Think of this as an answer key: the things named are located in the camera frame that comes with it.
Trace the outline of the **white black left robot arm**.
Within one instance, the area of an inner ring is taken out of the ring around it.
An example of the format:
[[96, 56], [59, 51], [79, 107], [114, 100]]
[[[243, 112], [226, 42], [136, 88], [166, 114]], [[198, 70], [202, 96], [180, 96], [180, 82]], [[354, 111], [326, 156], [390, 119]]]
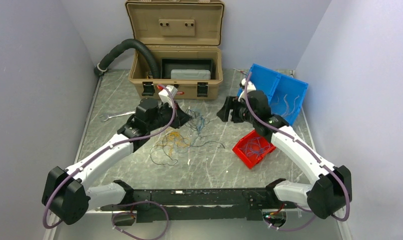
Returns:
[[81, 161], [66, 167], [56, 166], [47, 175], [42, 204], [43, 226], [49, 225], [49, 213], [55, 214], [61, 223], [72, 225], [88, 210], [116, 205], [120, 210], [132, 206], [134, 189], [122, 180], [93, 187], [93, 182], [123, 158], [132, 155], [151, 137], [167, 128], [179, 129], [191, 120], [178, 103], [159, 104], [154, 98], [144, 98], [112, 138], [98, 150]]

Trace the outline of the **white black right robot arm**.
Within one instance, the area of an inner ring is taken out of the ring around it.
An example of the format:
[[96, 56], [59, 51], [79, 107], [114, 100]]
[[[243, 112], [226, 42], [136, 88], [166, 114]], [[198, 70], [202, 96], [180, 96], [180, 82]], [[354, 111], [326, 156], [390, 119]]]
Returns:
[[307, 145], [282, 116], [271, 112], [262, 91], [253, 90], [241, 98], [227, 96], [216, 115], [223, 122], [252, 124], [258, 135], [289, 157], [307, 177], [308, 184], [284, 178], [269, 183], [265, 188], [268, 206], [276, 208], [283, 202], [292, 202], [308, 207], [320, 219], [335, 217], [335, 212], [350, 207], [350, 170], [344, 165], [335, 166]]

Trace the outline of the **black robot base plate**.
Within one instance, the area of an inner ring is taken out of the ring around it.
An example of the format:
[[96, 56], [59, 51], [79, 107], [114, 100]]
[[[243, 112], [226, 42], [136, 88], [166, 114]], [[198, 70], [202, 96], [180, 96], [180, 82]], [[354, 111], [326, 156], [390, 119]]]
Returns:
[[130, 198], [118, 205], [102, 206], [102, 211], [136, 213], [137, 223], [151, 223], [165, 219], [179, 220], [262, 220], [261, 213], [293, 210], [290, 202], [272, 198], [265, 188], [208, 188], [208, 189], [135, 189]]

